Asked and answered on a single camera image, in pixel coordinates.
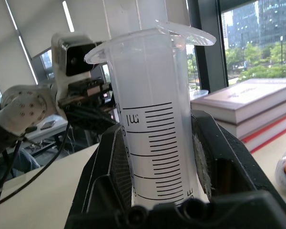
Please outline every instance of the person's jeans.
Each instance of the person's jeans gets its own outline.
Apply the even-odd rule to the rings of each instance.
[[[13,165],[13,172],[14,172],[14,175],[17,177],[17,173],[19,174],[19,172],[27,173],[39,167],[40,165],[35,160],[35,158],[33,158],[32,155],[30,155],[24,149],[20,149],[17,157],[15,158],[15,162]],[[6,169],[7,169],[7,165],[4,162],[3,158],[1,157],[0,158],[0,179],[2,179]],[[12,178],[13,177],[10,173],[6,180],[10,180]]]

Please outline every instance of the desk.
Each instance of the desk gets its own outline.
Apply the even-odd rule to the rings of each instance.
[[[0,205],[0,229],[63,229],[82,168],[96,147],[91,146],[55,162],[30,186]],[[276,188],[274,172],[285,151],[286,133],[253,154]],[[6,182],[2,197],[24,184],[37,171]],[[286,193],[279,192],[286,201]]]
[[[51,128],[45,129],[45,130],[40,130],[40,128],[49,121],[53,121],[55,120],[55,124],[54,126],[52,126]],[[46,117],[42,122],[40,122],[39,124],[37,124],[37,130],[28,133],[26,135],[26,138],[33,141],[33,142],[40,142],[41,140],[47,138],[47,137],[51,137],[53,135],[59,134],[63,131],[66,130],[68,122],[63,119],[61,116],[58,115],[50,115],[49,117]],[[26,148],[28,146],[30,146],[31,143],[29,142],[23,142],[21,144],[21,148]],[[14,149],[10,148],[7,150],[8,153],[11,153],[14,151]]]

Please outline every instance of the red book edge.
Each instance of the red book edge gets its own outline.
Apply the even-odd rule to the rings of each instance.
[[[264,146],[268,145],[270,142],[274,141],[275,139],[279,138],[280,136],[282,136],[283,134],[286,133],[286,130],[283,130],[282,132],[278,133],[277,135],[273,136],[272,138],[270,138],[269,140],[265,141],[264,143],[262,143],[260,146],[256,147],[255,149],[251,150],[251,154],[253,154],[254,152],[256,152],[257,150],[259,150],[260,148],[263,148]]]
[[[280,122],[286,120],[286,116],[284,116],[281,119],[276,120],[275,122],[271,123],[270,125],[254,132],[253,134],[249,135],[248,137],[245,137],[244,139],[242,139],[242,142],[247,143],[249,141],[251,141],[253,138],[256,138],[257,136],[261,135],[263,132],[269,130],[270,128],[274,127],[275,125],[279,124]]]

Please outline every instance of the book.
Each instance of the book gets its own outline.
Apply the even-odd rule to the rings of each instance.
[[[286,116],[274,121],[242,139],[246,148],[254,153],[286,132]]]
[[[192,100],[191,108],[237,125],[283,101],[286,101],[286,78],[250,79]]]
[[[217,121],[224,129],[229,131],[235,137],[241,139],[249,133],[265,126],[266,124],[276,120],[279,117],[286,115],[286,101],[275,107],[272,107],[260,114],[257,114],[250,119],[247,119],[238,125]]]

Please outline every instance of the black cable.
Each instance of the black cable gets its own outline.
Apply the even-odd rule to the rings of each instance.
[[[68,136],[68,132],[70,129],[70,123],[67,124],[66,127],[66,131],[65,134],[63,136],[63,140],[61,143],[61,147],[59,148],[58,152],[56,153],[56,155],[52,158],[52,160],[46,164],[45,167],[43,167],[37,174],[35,174],[27,183],[25,183],[24,185],[22,185],[19,189],[13,191],[11,194],[9,194],[8,196],[6,196],[5,198],[0,200],[0,204],[4,203],[5,201],[9,200],[10,198],[12,198],[14,195],[16,195],[17,193],[19,193],[21,190],[25,189],[29,184],[31,184],[34,180],[36,180],[36,178],[38,178],[59,156],[59,154],[61,154],[61,152],[63,151],[64,145],[66,143],[67,140],[67,136]]]
[[[0,180],[0,189],[3,187],[4,182],[6,181],[6,178],[8,177],[8,175],[10,174],[10,171],[13,168],[14,161],[16,159],[16,156],[18,155],[18,151],[20,149],[21,143],[22,143],[22,140],[18,140],[18,142],[17,142],[17,144],[15,146],[15,149],[14,149],[13,157],[12,157],[10,163],[8,164],[8,167],[5,170],[5,173],[4,173],[3,177]]]

